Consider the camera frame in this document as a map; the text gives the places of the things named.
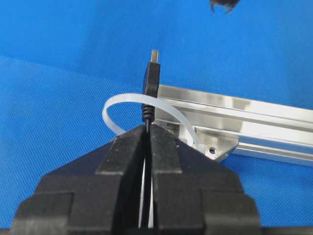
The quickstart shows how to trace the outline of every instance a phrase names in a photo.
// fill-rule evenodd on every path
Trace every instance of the blue background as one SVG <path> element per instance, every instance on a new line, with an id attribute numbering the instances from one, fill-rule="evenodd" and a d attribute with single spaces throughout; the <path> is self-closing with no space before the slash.
<path id="1" fill-rule="evenodd" d="M 313 109 L 313 1 L 1 2 L 0 228 L 51 170 L 107 143 L 104 102 L 140 93 L 151 50 L 161 84 Z M 118 114 L 123 109 L 124 115 Z M 140 105 L 111 115 L 129 130 Z M 313 226 L 313 168 L 231 155 L 263 226 Z"/>

